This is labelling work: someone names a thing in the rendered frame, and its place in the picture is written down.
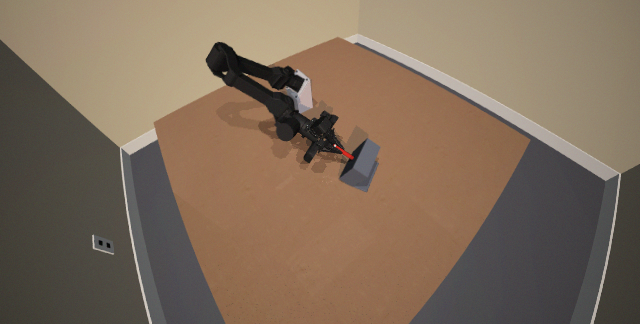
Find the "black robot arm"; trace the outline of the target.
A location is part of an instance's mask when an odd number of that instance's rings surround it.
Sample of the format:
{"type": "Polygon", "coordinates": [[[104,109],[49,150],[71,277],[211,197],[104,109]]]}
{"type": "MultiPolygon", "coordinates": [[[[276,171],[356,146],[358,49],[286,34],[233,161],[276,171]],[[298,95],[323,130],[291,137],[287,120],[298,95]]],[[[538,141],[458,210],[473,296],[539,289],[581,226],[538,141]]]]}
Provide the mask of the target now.
{"type": "MultiPolygon", "coordinates": [[[[237,88],[267,107],[268,111],[275,117],[274,126],[276,127],[277,137],[280,140],[290,141],[300,132],[308,120],[308,118],[299,113],[299,110],[295,110],[294,101],[291,97],[282,92],[273,92],[245,75],[248,74],[267,80],[269,85],[277,90],[288,86],[298,93],[305,79],[295,75],[295,70],[289,65],[284,68],[269,68],[261,63],[236,55],[231,46],[222,42],[214,44],[206,58],[206,62],[213,75],[221,78],[226,85],[237,88]],[[222,72],[227,72],[227,74],[225,75],[222,72]]],[[[316,134],[324,134],[332,125],[330,121],[332,116],[327,111],[323,111],[319,119],[314,118],[312,119],[314,123],[312,125],[308,124],[308,127],[306,127],[310,134],[317,138],[316,134]]]]}

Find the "dark grey sloped panel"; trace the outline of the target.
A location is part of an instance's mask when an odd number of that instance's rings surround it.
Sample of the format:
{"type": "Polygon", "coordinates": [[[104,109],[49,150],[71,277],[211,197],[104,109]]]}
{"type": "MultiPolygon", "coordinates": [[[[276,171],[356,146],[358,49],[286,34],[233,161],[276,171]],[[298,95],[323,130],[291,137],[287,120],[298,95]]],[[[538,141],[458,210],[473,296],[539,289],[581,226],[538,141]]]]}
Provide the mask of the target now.
{"type": "Polygon", "coordinates": [[[367,138],[353,151],[354,158],[348,160],[339,179],[349,186],[367,192],[379,165],[375,159],[380,148],[367,138]]]}

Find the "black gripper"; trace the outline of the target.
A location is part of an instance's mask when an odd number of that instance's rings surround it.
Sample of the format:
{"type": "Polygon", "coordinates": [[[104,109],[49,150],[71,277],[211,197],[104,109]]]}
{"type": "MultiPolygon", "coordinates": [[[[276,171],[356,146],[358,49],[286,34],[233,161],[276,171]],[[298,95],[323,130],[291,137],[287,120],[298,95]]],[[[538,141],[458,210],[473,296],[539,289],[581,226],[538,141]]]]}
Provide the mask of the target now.
{"type": "Polygon", "coordinates": [[[315,156],[315,154],[320,153],[320,152],[330,152],[330,153],[336,153],[336,154],[342,154],[343,152],[341,150],[339,150],[338,148],[336,148],[335,146],[333,146],[334,144],[336,144],[337,146],[339,146],[340,148],[342,148],[343,150],[345,149],[342,144],[339,142],[339,140],[336,138],[335,133],[334,133],[334,128],[332,130],[333,125],[336,123],[336,121],[338,120],[338,116],[336,115],[331,115],[332,118],[330,119],[330,121],[332,122],[332,125],[327,129],[327,131],[323,134],[316,134],[317,138],[315,138],[314,136],[312,136],[308,130],[308,124],[312,125],[314,122],[311,120],[307,120],[305,122],[305,124],[303,125],[303,127],[300,130],[300,134],[302,135],[301,137],[304,138],[306,137],[307,139],[309,139],[310,141],[312,141],[311,146],[309,147],[309,149],[307,150],[307,152],[304,155],[304,160],[308,163],[311,162],[311,160],[313,159],[313,157],[315,156]],[[306,127],[307,126],[307,127],[306,127]],[[320,138],[320,139],[319,139],[320,138]],[[326,139],[325,141],[323,139],[326,139]],[[318,141],[319,139],[319,141],[318,141]]]}

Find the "red peg with white band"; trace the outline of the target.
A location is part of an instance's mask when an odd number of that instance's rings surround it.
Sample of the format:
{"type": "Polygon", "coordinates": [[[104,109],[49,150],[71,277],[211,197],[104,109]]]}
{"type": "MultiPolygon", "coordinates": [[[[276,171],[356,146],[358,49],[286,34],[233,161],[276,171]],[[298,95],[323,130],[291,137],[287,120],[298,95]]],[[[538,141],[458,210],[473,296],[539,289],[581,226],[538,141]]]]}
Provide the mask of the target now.
{"type": "Polygon", "coordinates": [[[341,150],[343,153],[343,155],[345,155],[346,157],[348,157],[349,159],[353,160],[354,156],[352,156],[351,154],[349,154],[348,152],[346,152],[345,150],[343,150],[342,148],[340,148],[339,146],[337,146],[336,144],[334,144],[333,146],[335,146],[336,148],[338,148],[339,150],[341,150]]]}

